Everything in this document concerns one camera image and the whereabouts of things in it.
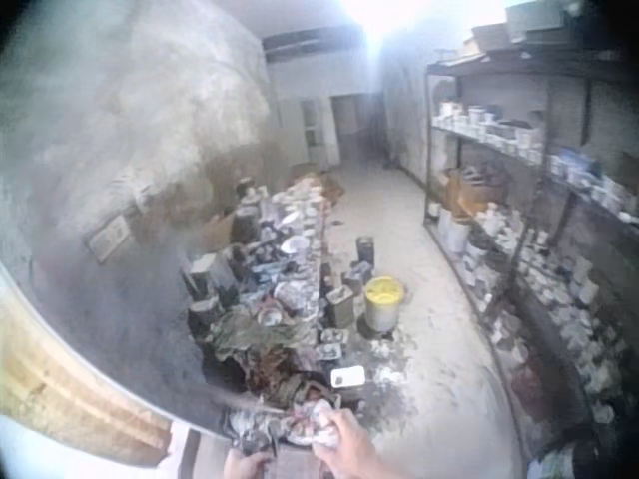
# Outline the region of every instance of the can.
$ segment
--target can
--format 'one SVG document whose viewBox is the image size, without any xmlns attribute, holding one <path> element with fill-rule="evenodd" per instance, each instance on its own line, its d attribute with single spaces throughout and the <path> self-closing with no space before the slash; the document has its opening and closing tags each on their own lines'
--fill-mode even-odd
<svg viewBox="0 0 639 479">
<path fill-rule="evenodd" d="M 359 262 L 366 261 L 375 266 L 375 242 L 373 237 L 359 237 L 355 240 Z"/>
<path fill-rule="evenodd" d="M 372 279 L 365 289 L 366 324 L 376 332 L 392 331 L 399 322 L 399 306 L 404 299 L 404 289 L 390 276 Z"/>
</svg>

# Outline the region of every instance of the concrete floor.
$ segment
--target concrete floor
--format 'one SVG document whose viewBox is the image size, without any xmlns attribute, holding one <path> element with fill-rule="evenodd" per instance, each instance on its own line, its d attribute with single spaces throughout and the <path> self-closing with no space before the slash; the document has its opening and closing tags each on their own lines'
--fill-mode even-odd
<svg viewBox="0 0 639 479">
<path fill-rule="evenodd" d="M 381 411 L 386 419 L 373 434 L 378 450 L 416 477 L 521 477 L 510 410 L 487 345 L 421 225 L 423 191 L 380 162 L 346 161 L 335 175 L 346 193 L 330 217 L 343 222 L 329 229 L 330 251 L 355 258 L 355 238 L 374 236 L 377 274 L 394 276 L 408 292 L 388 345 L 404 360 L 390 361 L 379 379 L 398 388 L 404 407 Z M 195 477 L 219 477 L 213 471 L 221 471 L 227 447 L 203 438 Z"/>
</svg>

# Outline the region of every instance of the cluttered table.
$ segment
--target cluttered table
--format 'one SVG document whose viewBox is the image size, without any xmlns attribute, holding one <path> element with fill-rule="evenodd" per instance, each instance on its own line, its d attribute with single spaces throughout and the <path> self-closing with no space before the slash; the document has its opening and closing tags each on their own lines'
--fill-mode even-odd
<svg viewBox="0 0 639 479">
<path fill-rule="evenodd" d="M 357 239 L 356 260 L 335 267 L 324 234 L 331 201 L 317 176 L 272 196 L 251 179 L 237 191 L 231 244 L 183 273 L 205 376 L 262 406 L 229 408 L 220 432 L 245 453 L 335 445 L 321 413 L 342 407 L 374 429 L 375 402 L 392 404 L 384 378 L 403 286 L 374 277 L 369 237 Z"/>
</svg>

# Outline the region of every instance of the shelving unit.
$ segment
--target shelving unit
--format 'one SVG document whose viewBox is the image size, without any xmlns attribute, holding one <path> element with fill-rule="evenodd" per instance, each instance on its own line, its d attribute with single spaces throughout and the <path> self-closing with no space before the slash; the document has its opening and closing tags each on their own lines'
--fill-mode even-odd
<svg viewBox="0 0 639 479">
<path fill-rule="evenodd" d="M 626 67 L 618 62 L 607 62 L 597 60 L 591 56 L 578 56 L 563 53 L 560 57 L 544 58 L 524 58 L 522 52 L 510 52 L 508 56 L 503 58 L 490 59 L 485 57 L 469 63 L 457 65 L 435 64 L 428 66 L 426 70 L 425 87 L 426 92 L 430 92 L 429 76 L 446 76 L 454 79 L 456 96 L 461 98 L 461 77 L 480 76 L 480 75 L 501 75 L 501 74 L 524 74 L 537 76 L 568 76 L 584 79 L 586 84 L 586 96 L 590 95 L 592 81 L 602 81 L 618 85 L 632 85 L 634 79 L 628 72 Z M 550 116 L 552 111 L 552 92 L 547 84 L 546 88 L 546 117 Z M 506 356 L 500 354 L 490 342 L 485 327 L 496 305 L 503 300 L 507 300 L 514 304 L 517 308 L 518 316 L 521 317 L 526 328 L 533 336 L 534 346 L 548 358 L 550 363 L 556 367 L 556 371 L 561 374 L 565 389 L 568 394 L 564 395 L 559 401 L 556 414 L 553 417 L 552 434 L 555 435 L 555 441 L 560 441 L 572 434 L 588 435 L 595 439 L 599 444 L 600 451 L 604 457 L 602 462 L 607 462 L 615 454 L 616 440 L 614 438 L 613 426 L 602 426 L 594 420 L 592 407 L 593 403 L 586 394 L 577 368 L 573 362 L 571 355 L 560 337 L 559 328 L 551 319 L 550 313 L 546 306 L 539 300 L 536 293 L 530 288 L 524 277 L 517 271 L 519 255 L 523 248 L 524 241 L 530 229 L 536 228 L 535 223 L 538 216 L 537 207 L 540 197 L 544 195 L 549 188 L 555 190 L 563 190 L 565 197 L 568 198 L 563 206 L 562 219 L 559 222 L 557 231 L 554 232 L 552 245 L 556 241 L 556 237 L 560 236 L 562 229 L 565 227 L 564 220 L 571 213 L 575 205 L 579 204 L 585 207 L 589 214 L 595 215 L 598 219 L 606 222 L 606 225 L 613 226 L 618 229 L 626 237 L 633 240 L 639 240 L 639 229 L 624 223 L 617 215 L 607 210 L 604 206 L 593 201 L 589 196 L 583 195 L 575 186 L 553 176 L 549 171 L 549 135 L 543 132 L 543 148 L 541 149 L 541 164 L 535 164 L 528 159 L 523 158 L 519 154 L 506 153 L 503 149 L 495 147 L 493 144 L 481 142 L 477 138 L 459 133 L 450 128 L 446 128 L 441 124 L 434 126 L 432 124 L 431 105 L 427 102 L 427 127 L 431 134 L 433 130 L 444 132 L 456 140 L 456 165 L 461 166 L 462 145 L 464 143 L 478 145 L 481 148 L 487 148 L 497 153 L 497 157 L 504 161 L 515 161 L 530 169 L 530 172 L 536 179 L 536 185 L 533 198 L 530 201 L 530 208 L 526 212 L 522 212 L 525 217 L 526 226 L 521 235 L 514 254 L 511 255 L 511 263 L 508 281 L 503 290 L 495 293 L 493 302 L 488 306 L 485 312 L 482 312 L 477 306 L 477 298 L 474 296 L 470 288 L 465 284 L 464 275 L 460 269 L 460 260 L 452 256 L 446 249 L 445 243 L 437 229 L 437 226 L 428 218 L 428 204 L 431 198 L 436 197 L 433 192 L 433 174 L 432 174 L 432 142 L 428 142 L 427 150 L 427 168 L 426 168 L 426 201 L 424 208 L 424 226 L 432 236 L 433 240 L 439 247 L 441 253 L 446 258 L 450 267 L 453 269 L 462 290 L 468 298 L 473 309 L 481 330 L 486 333 L 486 339 L 490 345 L 493 359 L 498 365 L 504 389 L 508 393 L 509 405 L 517 431 L 519 433 L 522 457 L 530 460 L 532 456 L 543 453 L 543 450 L 531 450 L 529 444 L 526 443 L 526 428 L 534 427 L 528 420 L 518 398 L 512 392 L 510 381 L 512 380 L 511 370 L 504 364 Z M 584 115 L 590 115 L 589 106 L 585 109 Z M 471 215 L 475 225 L 479 223 Z M 498 247 L 493 239 L 493 247 Z"/>
<path fill-rule="evenodd" d="M 532 170 L 538 170 L 539 169 L 538 165 L 531 164 L 527 159 L 521 157 L 520 155 L 511 155 L 509 153 L 504 152 L 500 148 L 497 148 L 494 145 L 491 145 L 490 143 L 480 142 L 476 138 L 470 137 L 468 135 L 464 135 L 464 134 L 459 133 L 459 132 L 455 132 L 454 130 L 448 130 L 447 128 L 443 128 L 443 127 L 432 127 L 432 128 L 434 130 L 439 130 L 441 132 L 447 133 L 448 135 L 452 135 L 454 137 L 457 137 L 460 140 L 463 140 L 463 141 L 466 141 L 466 142 L 470 142 L 470 143 L 473 143 L 475 145 L 481 145 L 482 147 L 485 147 L 485 148 L 489 148 L 490 150 L 493 150 L 494 152 L 498 153 L 499 155 L 503 155 L 504 157 L 509 157 L 509 158 L 511 158 L 513 160 L 516 160 L 518 162 L 522 162 L 526 167 L 528 167 L 528 168 L 530 168 Z"/>
</svg>

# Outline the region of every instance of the wooden panel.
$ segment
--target wooden panel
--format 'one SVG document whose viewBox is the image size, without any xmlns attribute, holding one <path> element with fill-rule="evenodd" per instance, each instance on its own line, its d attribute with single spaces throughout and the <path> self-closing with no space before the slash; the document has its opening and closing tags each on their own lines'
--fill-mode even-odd
<svg viewBox="0 0 639 479">
<path fill-rule="evenodd" d="M 167 456 L 171 421 L 83 364 L 42 323 L 2 265 L 0 335 L 0 413 L 117 462 L 148 467 Z"/>
</svg>

